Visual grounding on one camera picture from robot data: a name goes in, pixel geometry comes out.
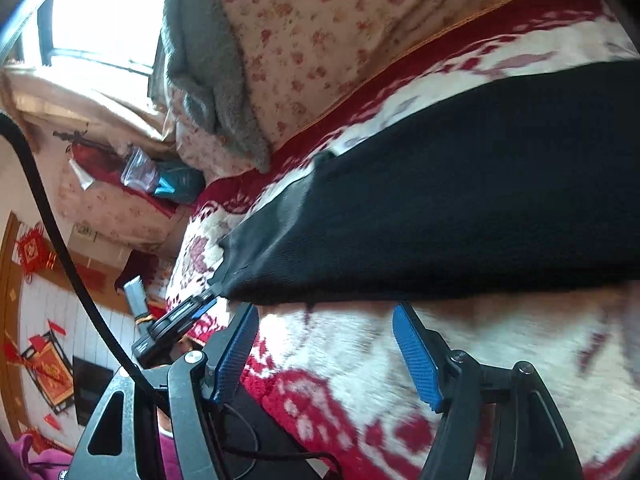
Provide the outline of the red white floral blanket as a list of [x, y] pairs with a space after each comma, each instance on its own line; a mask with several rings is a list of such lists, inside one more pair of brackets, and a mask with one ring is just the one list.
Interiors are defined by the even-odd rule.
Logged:
[[[218, 240], [308, 174], [314, 154], [342, 154], [409, 114], [510, 76], [635, 58], [602, 0], [513, 0], [403, 56], [285, 144], [269, 177], [213, 183], [192, 216], [165, 295], [197, 294]], [[575, 442], [585, 475], [611, 479], [639, 443], [639, 285], [418, 304], [422, 321], [480, 361], [532, 362]], [[437, 418], [416, 389], [388, 304], [262, 310], [244, 390], [297, 442], [335, 455], [349, 479], [413, 479]]]

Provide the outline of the red framed wall decoration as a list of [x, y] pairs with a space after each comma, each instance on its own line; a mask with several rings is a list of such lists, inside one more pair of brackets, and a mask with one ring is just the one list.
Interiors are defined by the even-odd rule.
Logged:
[[58, 336], [66, 330], [48, 321], [49, 330], [29, 338], [30, 346], [20, 351], [4, 333], [3, 352], [10, 364], [24, 367], [53, 414], [65, 412], [74, 404], [73, 367]]

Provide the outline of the floral pink quilt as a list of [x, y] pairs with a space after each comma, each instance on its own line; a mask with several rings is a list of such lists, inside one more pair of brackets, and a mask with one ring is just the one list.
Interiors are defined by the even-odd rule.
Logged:
[[[238, 42], [250, 104], [277, 151], [360, 84], [440, 32], [509, 0], [220, 0]], [[207, 181], [256, 169], [194, 127], [167, 90], [180, 158]]]

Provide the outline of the beige curtain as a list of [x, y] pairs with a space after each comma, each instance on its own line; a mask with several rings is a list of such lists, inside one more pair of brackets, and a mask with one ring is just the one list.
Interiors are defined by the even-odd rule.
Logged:
[[52, 67], [2, 67], [1, 106], [34, 128], [78, 131], [119, 154], [133, 145], [156, 158], [175, 154], [175, 142], [162, 133], [163, 117], [145, 117]]

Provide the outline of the black wall television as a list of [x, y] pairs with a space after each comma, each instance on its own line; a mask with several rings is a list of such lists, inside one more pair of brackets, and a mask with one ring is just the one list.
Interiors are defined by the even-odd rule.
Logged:
[[73, 356], [72, 367], [76, 419], [79, 426], [85, 427], [114, 372], [78, 356]]

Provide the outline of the grey fleece garment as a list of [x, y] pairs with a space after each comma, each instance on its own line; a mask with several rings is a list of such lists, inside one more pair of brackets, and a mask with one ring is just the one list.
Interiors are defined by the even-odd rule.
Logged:
[[271, 148], [248, 96], [244, 65], [220, 0], [165, 0], [165, 80], [194, 127], [261, 172]]

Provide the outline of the teal plastic bag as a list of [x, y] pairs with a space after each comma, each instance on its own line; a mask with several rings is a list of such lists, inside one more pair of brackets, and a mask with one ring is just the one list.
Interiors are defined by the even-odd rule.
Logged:
[[155, 160], [134, 146], [120, 174], [126, 188], [170, 202], [193, 204], [206, 187], [204, 174], [179, 159]]

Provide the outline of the black knit pants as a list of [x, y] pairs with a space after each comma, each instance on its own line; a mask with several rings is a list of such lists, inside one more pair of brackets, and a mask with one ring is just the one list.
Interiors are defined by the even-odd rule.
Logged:
[[548, 292], [639, 275], [639, 65], [506, 78], [337, 156], [221, 241], [253, 304]]

